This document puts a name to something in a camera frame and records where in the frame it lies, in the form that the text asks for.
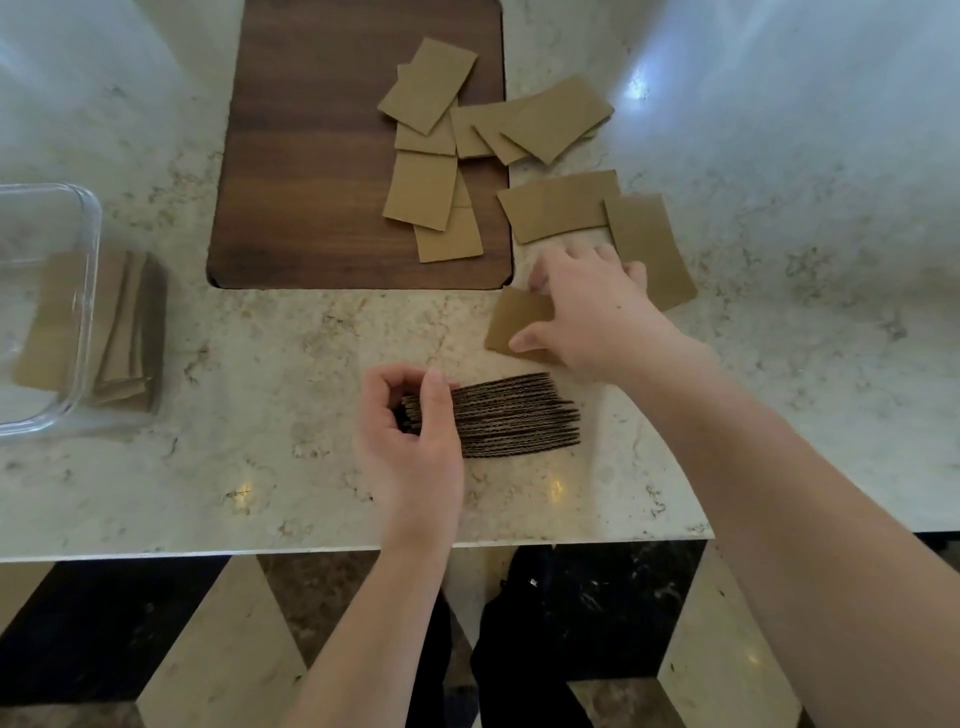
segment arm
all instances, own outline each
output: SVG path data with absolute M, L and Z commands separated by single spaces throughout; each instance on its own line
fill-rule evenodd
M 646 298 L 610 246 L 544 254 L 552 322 L 516 335 L 621 387 L 683 468 L 757 622 L 818 726 L 952 725 L 960 575 Z
M 420 389 L 420 437 L 391 407 Z M 310 668 L 285 728 L 402 726 L 464 497 L 453 401 L 437 370 L 364 376 L 355 448 L 382 516 L 380 556 Z

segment black pants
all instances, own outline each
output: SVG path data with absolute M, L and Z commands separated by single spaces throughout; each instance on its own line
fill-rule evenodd
M 450 649 L 450 610 L 440 594 L 423 641 L 407 728 L 443 728 Z M 484 607 L 470 658 L 484 728 L 592 728 L 555 665 L 536 595 L 507 585 Z

